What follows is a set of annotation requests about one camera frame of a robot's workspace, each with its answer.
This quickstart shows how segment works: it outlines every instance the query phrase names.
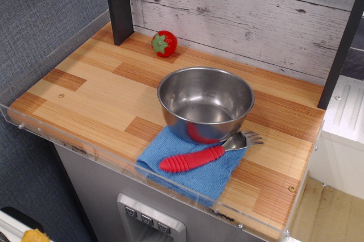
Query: light wooden floor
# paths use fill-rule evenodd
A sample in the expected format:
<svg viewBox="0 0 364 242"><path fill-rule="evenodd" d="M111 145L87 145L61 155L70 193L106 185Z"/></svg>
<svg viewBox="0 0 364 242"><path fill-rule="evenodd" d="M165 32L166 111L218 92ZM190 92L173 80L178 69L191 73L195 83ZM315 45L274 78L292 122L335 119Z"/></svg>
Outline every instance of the light wooden floor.
<svg viewBox="0 0 364 242"><path fill-rule="evenodd" d="M291 236L301 242L363 242L364 199L309 178Z"/></svg>

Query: gray fabric wall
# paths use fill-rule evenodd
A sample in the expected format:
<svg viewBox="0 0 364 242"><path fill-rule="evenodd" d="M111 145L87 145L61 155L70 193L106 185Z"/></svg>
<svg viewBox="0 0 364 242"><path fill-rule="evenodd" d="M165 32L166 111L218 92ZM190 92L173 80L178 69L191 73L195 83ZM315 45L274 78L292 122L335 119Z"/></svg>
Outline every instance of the gray fabric wall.
<svg viewBox="0 0 364 242"><path fill-rule="evenodd" d="M0 103L8 106L102 27L107 0L0 0ZM0 116L0 207L54 241L91 241L48 142Z"/></svg>

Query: button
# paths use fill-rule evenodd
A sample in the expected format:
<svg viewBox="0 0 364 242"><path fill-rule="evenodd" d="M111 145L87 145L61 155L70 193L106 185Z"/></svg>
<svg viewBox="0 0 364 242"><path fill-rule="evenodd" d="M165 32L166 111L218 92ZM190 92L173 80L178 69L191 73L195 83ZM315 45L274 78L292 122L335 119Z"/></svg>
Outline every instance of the button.
<svg viewBox="0 0 364 242"><path fill-rule="evenodd" d="M164 233L166 233L166 234L168 234L168 235L171 233L171 229L170 229L170 228L168 228L168 226L161 224L160 222L158 222L158 229L159 229L161 232L164 232Z"/></svg>
<svg viewBox="0 0 364 242"><path fill-rule="evenodd" d="M153 219L151 219L150 217L148 217L146 215L142 214L142 221L149 226L153 226Z"/></svg>
<svg viewBox="0 0 364 242"><path fill-rule="evenodd" d="M133 218L137 217L137 212L135 210L133 210L132 208L129 208L129 207L125 206L125 211L131 217L133 217Z"/></svg>

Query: white wood plank wall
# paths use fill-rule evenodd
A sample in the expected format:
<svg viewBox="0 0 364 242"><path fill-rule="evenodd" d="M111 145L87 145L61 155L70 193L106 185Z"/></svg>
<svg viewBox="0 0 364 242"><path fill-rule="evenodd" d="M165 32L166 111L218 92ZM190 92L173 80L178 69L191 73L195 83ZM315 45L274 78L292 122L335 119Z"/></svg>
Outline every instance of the white wood plank wall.
<svg viewBox="0 0 364 242"><path fill-rule="evenodd" d="M354 0L130 0L136 32L323 85Z"/></svg>

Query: stainless steel bowl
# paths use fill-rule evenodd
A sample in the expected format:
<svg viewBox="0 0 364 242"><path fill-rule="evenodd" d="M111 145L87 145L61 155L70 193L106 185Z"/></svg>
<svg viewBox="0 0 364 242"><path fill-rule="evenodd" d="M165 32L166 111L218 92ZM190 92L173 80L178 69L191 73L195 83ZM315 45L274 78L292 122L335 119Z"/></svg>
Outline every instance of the stainless steel bowl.
<svg viewBox="0 0 364 242"><path fill-rule="evenodd" d="M251 87L233 73L192 67L162 79L158 98L166 124L192 143L217 143L238 132L254 104Z"/></svg>

